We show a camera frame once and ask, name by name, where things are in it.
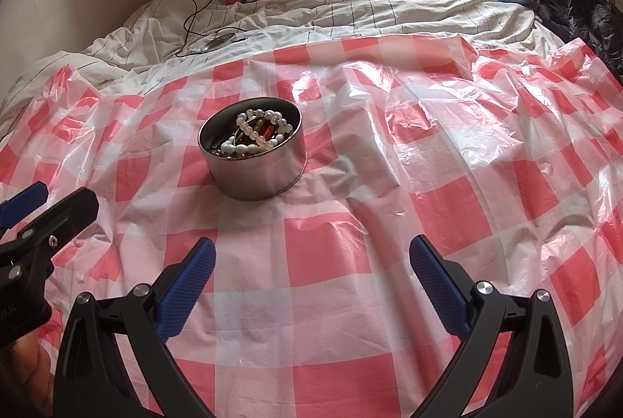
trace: silver tin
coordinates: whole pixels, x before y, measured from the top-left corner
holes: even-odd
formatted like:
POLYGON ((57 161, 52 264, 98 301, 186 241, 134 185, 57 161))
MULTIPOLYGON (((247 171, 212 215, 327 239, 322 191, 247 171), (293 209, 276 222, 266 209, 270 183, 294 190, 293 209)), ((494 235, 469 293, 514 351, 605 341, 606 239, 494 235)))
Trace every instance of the silver tin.
POLYGON ((237 200, 263 200, 292 187, 307 163, 302 123, 297 106, 281 98, 249 98, 218 111, 201 126, 198 137, 216 186, 237 200), (266 153, 238 160, 208 153, 218 139, 235 129, 236 116, 247 109, 279 111, 292 125, 292 136, 266 153))

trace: checkered tablecloth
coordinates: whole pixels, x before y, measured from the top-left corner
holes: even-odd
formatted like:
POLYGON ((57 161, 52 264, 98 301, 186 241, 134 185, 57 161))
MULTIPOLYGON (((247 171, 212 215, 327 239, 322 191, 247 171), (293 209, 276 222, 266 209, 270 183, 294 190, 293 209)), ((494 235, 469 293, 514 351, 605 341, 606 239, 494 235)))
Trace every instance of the checkered tablecloth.
POLYGON ((43 181, 48 205, 79 186, 100 201, 54 258, 53 360, 78 293, 126 294, 204 235, 216 271, 167 345, 219 418, 410 416, 458 345, 409 268, 425 233, 474 280, 552 293, 579 412, 623 355, 622 132, 621 86, 579 40, 549 60, 460 37, 333 40, 145 96, 102 97, 64 68, 0 152, 0 197, 43 181), (238 202, 214 186, 197 132, 257 96, 300 108, 309 161, 279 197, 238 202))

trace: blue rubber pad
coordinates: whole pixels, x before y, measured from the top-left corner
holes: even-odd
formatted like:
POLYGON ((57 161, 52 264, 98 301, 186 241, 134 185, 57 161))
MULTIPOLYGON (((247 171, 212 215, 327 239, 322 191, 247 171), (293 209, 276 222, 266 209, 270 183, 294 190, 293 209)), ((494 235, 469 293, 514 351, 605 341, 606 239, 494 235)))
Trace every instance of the blue rubber pad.
POLYGON ((48 201, 48 188, 35 183, 0 206, 0 228, 13 228, 48 201))
POLYGON ((212 241, 204 239, 158 305, 156 334, 162 342, 182 331, 214 265, 216 248, 212 241))
POLYGON ((418 237, 411 241, 409 259, 447 333, 465 340, 471 329, 469 307, 457 285, 418 237))

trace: red and white plastic tablecloth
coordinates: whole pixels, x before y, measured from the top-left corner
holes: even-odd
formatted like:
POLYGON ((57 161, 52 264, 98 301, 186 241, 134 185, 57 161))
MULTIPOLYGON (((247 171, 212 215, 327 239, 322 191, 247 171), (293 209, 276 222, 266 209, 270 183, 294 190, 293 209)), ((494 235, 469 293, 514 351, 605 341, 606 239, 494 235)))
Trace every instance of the red and white plastic tablecloth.
POLYGON ((213 278, 167 345, 216 416, 410 416, 458 345, 408 263, 424 233, 474 280, 551 292, 579 413, 623 355, 621 135, 621 86, 580 40, 548 60, 460 37, 333 40, 145 96, 103 97, 61 69, 0 152, 0 197, 43 181, 48 205, 80 186, 100 201, 54 258, 53 360, 78 293, 124 295, 208 236, 213 278), (257 96, 300 108, 309 161, 282 195, 239 202, 214 186, 197 133, 257 96))

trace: silver bolt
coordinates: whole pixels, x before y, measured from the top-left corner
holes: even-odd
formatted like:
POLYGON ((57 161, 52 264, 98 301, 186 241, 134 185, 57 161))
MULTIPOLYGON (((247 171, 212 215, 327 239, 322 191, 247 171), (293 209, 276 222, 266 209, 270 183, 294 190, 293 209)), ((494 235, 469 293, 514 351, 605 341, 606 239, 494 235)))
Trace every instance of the silver bolt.
POLYGON ((493 285, 488 281, 479 281, 479 283, 476 283, 476 289, 482 295, 491 295, 493 293, 493 285))
POLYGON ((146 284, 136 285, 132 293, 135 297, 144 297, 150 292, 150 286, 146 284))
POLYGON ((549 302, 551 295, 547 290, 537 290, 537 299, 541 302, 549 302))
POLYGON ((14 279, 17 279, 21 275, 22 275, 22 266, 21 265, 15 265, 14 267, 11 267, 11 270, 9 271, 9 279, 11 281, 13 281, 14 279))
POLYGON ((76 297, 76 302, 79 304, 86 304, 89 300, 91 300, 91 294, 88 292, 82 292, 76 297))

